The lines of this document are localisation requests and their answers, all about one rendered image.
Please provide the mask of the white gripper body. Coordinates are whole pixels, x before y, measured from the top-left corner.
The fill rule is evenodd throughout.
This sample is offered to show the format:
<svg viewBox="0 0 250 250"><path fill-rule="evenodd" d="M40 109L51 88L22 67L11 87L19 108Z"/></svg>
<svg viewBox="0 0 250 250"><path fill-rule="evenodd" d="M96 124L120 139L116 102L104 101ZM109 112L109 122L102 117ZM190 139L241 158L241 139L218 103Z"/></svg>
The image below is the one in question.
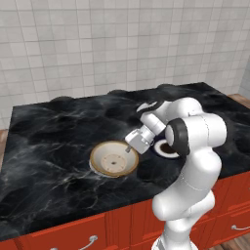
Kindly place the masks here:
<svg viewBox="0 0 250 250"><path fill-rule="evenodd" d="M153 141L153 133L146 129L135 129L125 137L126 143L139 154L144 154Z"/></svg>

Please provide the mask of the cream bowl with brown rim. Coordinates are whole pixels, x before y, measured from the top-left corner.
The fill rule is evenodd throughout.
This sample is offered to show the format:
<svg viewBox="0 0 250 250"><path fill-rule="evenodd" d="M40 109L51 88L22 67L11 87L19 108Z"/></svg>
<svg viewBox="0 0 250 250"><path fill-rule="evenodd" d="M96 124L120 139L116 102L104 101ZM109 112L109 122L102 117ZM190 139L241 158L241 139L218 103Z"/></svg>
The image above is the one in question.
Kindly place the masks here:
<svg viewBox="0 0 250 250"><path fill-rule="evenodd" d="M96 170L112 178L126 176L139 164L137 152L131 148L127 153L127 146L126 143L118 141L100 143L92 149L89 160Z"/></svg>

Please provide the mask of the white plate with dark centre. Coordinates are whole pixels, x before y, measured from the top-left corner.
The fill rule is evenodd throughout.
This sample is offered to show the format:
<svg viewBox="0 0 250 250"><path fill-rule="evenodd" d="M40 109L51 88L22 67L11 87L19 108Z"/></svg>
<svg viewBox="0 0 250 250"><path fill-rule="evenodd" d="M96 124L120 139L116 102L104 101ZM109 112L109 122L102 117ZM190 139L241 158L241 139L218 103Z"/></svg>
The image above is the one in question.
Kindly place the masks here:
<svg viewBox="0 0 250 250"><path fill-rule="evenodd" d="M179 155L168 145L165 139L161 139L153 146L154 151L163 158L178 158Z"/></svg>

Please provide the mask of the red cupboard door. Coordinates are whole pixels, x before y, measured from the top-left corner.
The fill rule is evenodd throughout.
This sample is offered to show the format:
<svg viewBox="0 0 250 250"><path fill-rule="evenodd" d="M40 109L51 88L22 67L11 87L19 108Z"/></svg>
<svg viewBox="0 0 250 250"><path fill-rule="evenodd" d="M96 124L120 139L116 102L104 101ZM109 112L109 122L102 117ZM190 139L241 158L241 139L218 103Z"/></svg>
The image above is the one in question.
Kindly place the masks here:
<svg viewBox="0 0 250 250"><path fill-rule="evenodd" d="M114 250L143 250L145 244L150 249L164 228L151 206L150 199L107 212L106 246Z"/></svg>

